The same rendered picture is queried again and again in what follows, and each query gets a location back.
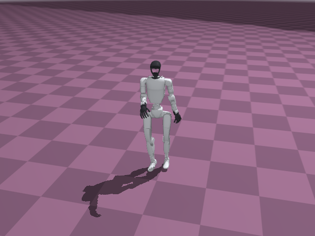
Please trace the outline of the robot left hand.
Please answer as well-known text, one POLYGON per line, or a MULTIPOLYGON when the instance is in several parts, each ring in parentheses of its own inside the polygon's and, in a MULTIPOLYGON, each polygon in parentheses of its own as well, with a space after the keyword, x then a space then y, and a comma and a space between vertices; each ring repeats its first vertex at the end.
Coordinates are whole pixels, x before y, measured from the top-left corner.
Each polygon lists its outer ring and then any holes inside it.
POLYGON ((178 123, 179 121, 181 121, 181 116, 179 115, 179 112, 177 113, 177 114, 175 114, 175 112, 173 111, 173 113, 174 113, 174 115, 175 115, 175 120, 174 120, 174 122, 175 121, 177 121, 176 123, 178 123))

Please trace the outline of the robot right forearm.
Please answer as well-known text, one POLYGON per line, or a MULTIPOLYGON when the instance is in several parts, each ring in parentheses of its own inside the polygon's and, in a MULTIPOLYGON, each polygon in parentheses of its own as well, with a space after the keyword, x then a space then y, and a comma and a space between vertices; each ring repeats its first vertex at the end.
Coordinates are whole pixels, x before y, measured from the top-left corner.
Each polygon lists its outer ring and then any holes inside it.
POLYGON ((147 104, 146 100, 147 100, 146 97, 145 96, 141 96, 141 94, 140 94, 141 105, 144 104, 144 102, 147 104))

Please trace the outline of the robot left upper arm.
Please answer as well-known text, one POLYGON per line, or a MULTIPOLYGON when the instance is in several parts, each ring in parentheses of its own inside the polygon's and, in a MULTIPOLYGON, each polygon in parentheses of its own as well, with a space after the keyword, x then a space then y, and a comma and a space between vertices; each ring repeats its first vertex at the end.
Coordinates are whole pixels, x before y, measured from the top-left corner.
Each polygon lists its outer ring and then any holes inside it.
POLYGON ((167 86, 167 90, 169 93, 169 96, 168 96, 169 101, 174 101, 174 96, 173 96, 174 90, 173 90, 172 80, 168 78, 164 78, 164 82, 165 82, 165 85, 167 86))

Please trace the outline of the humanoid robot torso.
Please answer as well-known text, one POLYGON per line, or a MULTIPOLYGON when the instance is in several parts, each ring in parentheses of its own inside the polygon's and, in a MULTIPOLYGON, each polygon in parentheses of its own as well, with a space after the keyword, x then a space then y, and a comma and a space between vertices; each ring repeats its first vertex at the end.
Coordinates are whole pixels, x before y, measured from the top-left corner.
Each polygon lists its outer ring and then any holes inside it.
POLYGON ((152 118, 162 118, 163 107, 159 104, 165 96, 165 82, 164 77, 153 79, 154 76, 149 76, 146 81, 147 95, 150 103, 154 103, 151 108, 152 118))

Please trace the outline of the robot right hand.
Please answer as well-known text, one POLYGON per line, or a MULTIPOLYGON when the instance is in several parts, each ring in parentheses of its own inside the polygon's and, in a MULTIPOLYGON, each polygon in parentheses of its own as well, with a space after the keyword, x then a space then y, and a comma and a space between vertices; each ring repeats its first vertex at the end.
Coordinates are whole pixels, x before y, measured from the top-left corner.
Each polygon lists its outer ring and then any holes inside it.
POLYGON ((141 105, 141 109, 140 109, 140 116, 141 116, 141 118, 142 118, 142 116, 143 116, 143 118, 144 118, 144 116, 145 116, 145 118, 147 118, 146 117, 146 115, 148 116, 147 110, 150 112, 150 110, 147 108, 146 103, 144 102, 144 104, 141 105), (145 115, 145 113, 146 113, 146 115, 145 115))

